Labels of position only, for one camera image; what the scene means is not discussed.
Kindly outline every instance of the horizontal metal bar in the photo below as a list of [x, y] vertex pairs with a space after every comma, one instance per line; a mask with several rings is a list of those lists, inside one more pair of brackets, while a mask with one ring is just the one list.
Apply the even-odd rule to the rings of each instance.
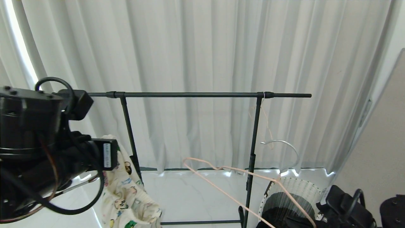
[[307, 93], [273, 93], [273, 92], [90, 92], [91, 97], [311, 97]]
[[161, 222], [164, 225], [187, 225], [187, 224], [217, 224], [217, 223], [240, 223], [240, 220], [220, 220], [220, 221], [190, 221], [190, 222]]

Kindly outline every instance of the marble floor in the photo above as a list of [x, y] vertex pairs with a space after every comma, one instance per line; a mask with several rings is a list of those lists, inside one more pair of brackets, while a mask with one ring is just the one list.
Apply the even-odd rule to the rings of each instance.
[[[199, 171], [207, 179], [228, 192], [243, 204], [246, 201], [246, 175], [227, 171]], [[255, 170], [255, 173], [275, 178], [278, 170]], [[79, 183], [87, 174], [75, 178]], [[283, 173], [284, 176], [296, 177], [295, 170]], [[148, 194], [161, 205], [163, 209], [162, 222], [177, 221], [206, 221], [206, 220], [237, 220], [239, 219], [238, 205], [223, 193], [206, 183], [190, 171], [143, 171], [143, 180]], [[323, 169], [301, 170], [299, 178], [313, 182], [320, 189], [327, 187], [332, 175], [326, 175]], [[260, 178], [253, 179], [250, 208], [258, 211], [259, 204], [266, 190], [268, 181]], [[91, 183], [59, 196], [52, 202], [66, 209], [77, 209], [90, 202], [97, 193], [98, 184]], [[24, 220], [2, 224], [0, 228], [101, 228], [99, 222], [100, 201], [79, 215], [59, 215], [48, 209]], [[258, 219], [249, 216], [248, 227], [254, 228]], [[201, 225], [164, 225], [164, 228], [240, 228], [240, 224], [201, 224]]]

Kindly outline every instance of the label sticker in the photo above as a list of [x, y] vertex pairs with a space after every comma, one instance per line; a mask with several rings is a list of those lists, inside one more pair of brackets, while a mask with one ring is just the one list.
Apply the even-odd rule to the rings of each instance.
[[332, 186], [329, 186], [329, 187], [327, 187], [327, 188], [325, 188], [323, 191], [322, 191], [322, 199], [321, 199], [321, 201], [320, 201], [320, 203], [321, 203], [321, 205], [325, 205], [326, 204], [326, 198], [328, 197], [328, 194], [329, 194], [329, 192], [330, 192], [330, 188], [331, 188]]
[[111, 168], [111, 144], [104, 143], [104, 167]]

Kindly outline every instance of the clothes rack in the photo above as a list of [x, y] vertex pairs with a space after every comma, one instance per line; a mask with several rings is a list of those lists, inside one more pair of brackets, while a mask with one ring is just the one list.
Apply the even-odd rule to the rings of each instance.
[[[131, 121], [127, 106], [127, 97], [250, 97], [256, 98], [256, 112], [254, 117], [254, 127], [252, 135], [252, 145], [250, 149], [250, 159], [249, 159], [249, 172], [254, 172], [255, 164], [255, 146], [257, 138], [257, 129], [259, 125], [260, 107], [262, 104], [262, 99], [269, 99], [274, 97], [311, 97], [311, 94], [307, 93], [274, 93], [274, 92], [91, 92], [89, 93], [91, 97], [107, 97], [121, 100], [122, 110], [124, 112], [124, 118], [126, 122], [126, 127], [128, 131], [128, 137], [131, 144], [132, 156], [131, 159], [134, 163], [135, 170], [142, 180], [141, 168], [139, 167], [139, 159], [136, 153], [134, 134], [132, 132]], [[250, 196], [252, 193], [252, 183], [253, 176], [248, 175], [246, 181], [246, 207], [250, 206]], [[219, 220], [219, 221], [187, 221], [187, 222], [161, 222], [161, 225], [185, 225], [185, 224], [220, 224], [220, 223], [240, 223], [242, 228], [247, 227], [247, 218], [249, 215], [248, 211], [243, 214], [242, 207], [238, 208], [239, 220]]]

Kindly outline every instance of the cream colored garment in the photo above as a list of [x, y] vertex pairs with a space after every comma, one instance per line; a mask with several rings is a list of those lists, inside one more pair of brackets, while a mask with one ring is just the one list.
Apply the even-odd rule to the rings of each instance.
[[[112, 135], [103, 138], [116, 139]], [[118, 148], [118, 166], [103, 174], [103, 228], [161, 228], [162, 210], [146, 193], [122, 146]]]

